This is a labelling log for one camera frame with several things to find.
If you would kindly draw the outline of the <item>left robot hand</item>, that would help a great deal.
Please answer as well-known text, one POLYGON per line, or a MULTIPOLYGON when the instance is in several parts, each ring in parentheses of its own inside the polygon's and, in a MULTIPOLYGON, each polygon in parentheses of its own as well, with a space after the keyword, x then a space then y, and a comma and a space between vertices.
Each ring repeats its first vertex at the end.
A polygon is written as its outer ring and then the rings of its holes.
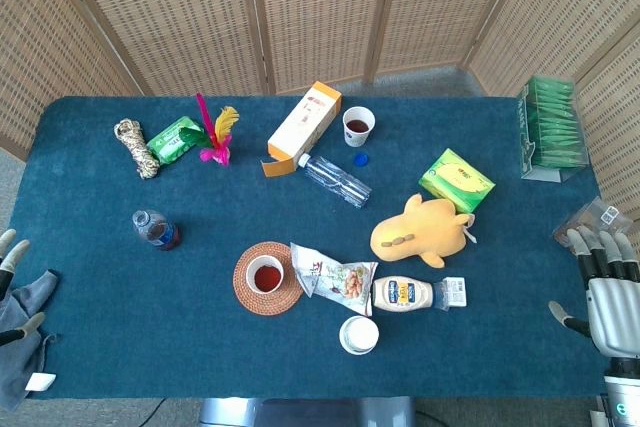
MULTIPOLYGON (((16 237, 15 229, 8 229, 1 235, 1 299, 6 297, 11 281, 15 275, 16 266, 30 246, 28 240, 21 240, 8 253, 6 249, 16 237)), ((21 340, 34 333, 44 322, 46 315, 38 312, 30 317, 22 326, 1 333, 1 345, 7 345, 21 340)))

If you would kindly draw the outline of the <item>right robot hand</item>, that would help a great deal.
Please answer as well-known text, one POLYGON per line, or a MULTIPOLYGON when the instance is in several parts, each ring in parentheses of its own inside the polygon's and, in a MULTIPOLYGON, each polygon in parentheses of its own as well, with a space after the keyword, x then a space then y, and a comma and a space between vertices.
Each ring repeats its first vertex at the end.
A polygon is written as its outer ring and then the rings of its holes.
POLYGON ((626 234, 567 231, 583 280, 588 318, 570 315, 558 302, 548 308, 556 321, 593 342, 608 358, 639 357, 639 260, 626 234))

